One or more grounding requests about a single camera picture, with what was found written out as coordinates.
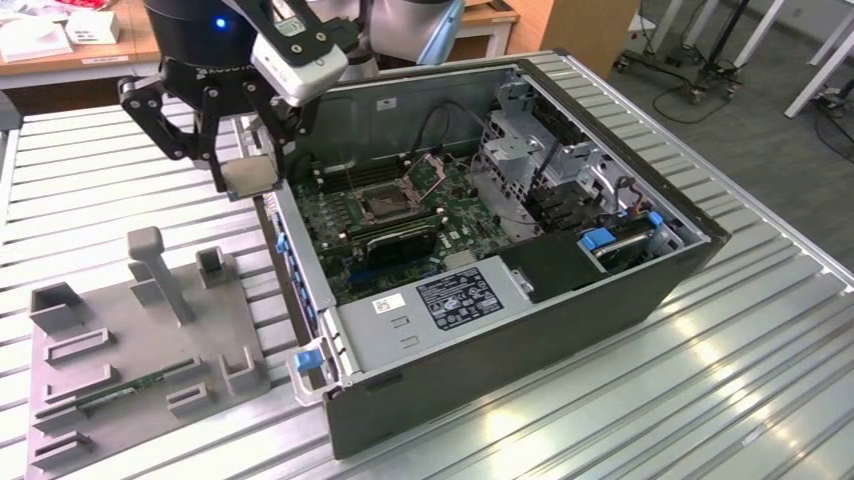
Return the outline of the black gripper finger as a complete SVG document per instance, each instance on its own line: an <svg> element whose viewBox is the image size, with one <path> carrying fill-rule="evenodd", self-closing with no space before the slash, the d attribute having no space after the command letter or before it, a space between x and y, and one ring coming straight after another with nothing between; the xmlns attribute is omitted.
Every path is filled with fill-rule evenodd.
<svg viewBox="0 0 854 480"><path fill-rule="evenodd" d="M285 147L298 136L313 132L318 117L318 99L299 107L291 106L285 100L275 101L275 90L262 80L245 82L243 92L271 138L277 173L286 176L293 167L286 160Z"/></svg>
<svg viewBox="0 0 854 480"><path fill-rule="evenodd" d="M217 138L222 118L221 90L206 86L202 106L194 109L194 132L185 132L163 114L163 81L157 77L121 79L121 105L143 132L171 160L189 158L207 167L217 191L225 193L227 184L217 154Z"/></svg>

